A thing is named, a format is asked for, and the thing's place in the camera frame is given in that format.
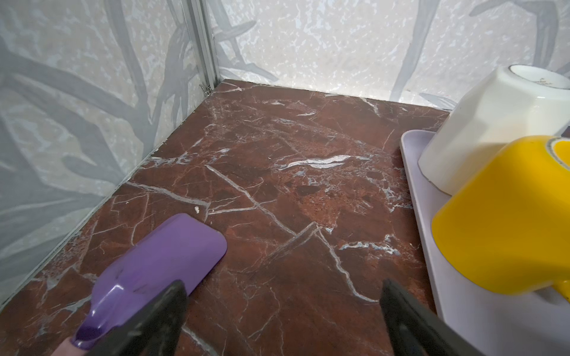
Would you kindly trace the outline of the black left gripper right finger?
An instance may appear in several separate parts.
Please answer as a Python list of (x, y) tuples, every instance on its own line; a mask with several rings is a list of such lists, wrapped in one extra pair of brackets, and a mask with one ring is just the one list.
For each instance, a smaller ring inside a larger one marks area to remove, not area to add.
[(395, 355), (480, 355), (397, 282), (382, 283), (379, 300)]

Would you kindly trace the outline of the white faceted mug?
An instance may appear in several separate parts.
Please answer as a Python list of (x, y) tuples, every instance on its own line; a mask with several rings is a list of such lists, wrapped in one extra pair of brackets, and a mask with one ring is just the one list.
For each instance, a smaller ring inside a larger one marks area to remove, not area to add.
[(424, 177), (454, 195), (505, 145), (569, 125), (569, 78), (529, 65), (494, 70), (460, 99), (419, 158)]

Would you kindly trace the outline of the yellow mug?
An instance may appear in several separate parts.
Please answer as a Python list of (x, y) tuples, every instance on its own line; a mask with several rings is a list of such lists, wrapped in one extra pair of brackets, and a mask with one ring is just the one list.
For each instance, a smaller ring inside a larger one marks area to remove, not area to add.
[(436, 213), (443, 257), (502, 295), (553, 287), (569, 298), (569, 139), (527, 136), (500, 152)]

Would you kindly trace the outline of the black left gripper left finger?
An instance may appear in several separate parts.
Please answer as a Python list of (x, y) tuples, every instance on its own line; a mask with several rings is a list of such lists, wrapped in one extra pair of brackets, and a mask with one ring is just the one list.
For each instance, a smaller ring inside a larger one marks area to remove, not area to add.
[(87, 354), (174, 355), (186, 316), (187, 299), (183, 282), (175, 280)]

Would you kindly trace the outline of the lavender tray mat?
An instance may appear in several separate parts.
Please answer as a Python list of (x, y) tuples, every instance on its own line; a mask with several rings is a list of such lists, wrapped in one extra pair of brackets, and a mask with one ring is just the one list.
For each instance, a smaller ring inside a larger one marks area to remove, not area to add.
[(495, 294), (465, 279), (440, 253), (431, 221), (450, 197), (426, 180), (418, 166), (433, 135), (406, 131), (400, 148), (436, 314), (484, 355), (568, 355), (569, 303), (552, 287)]

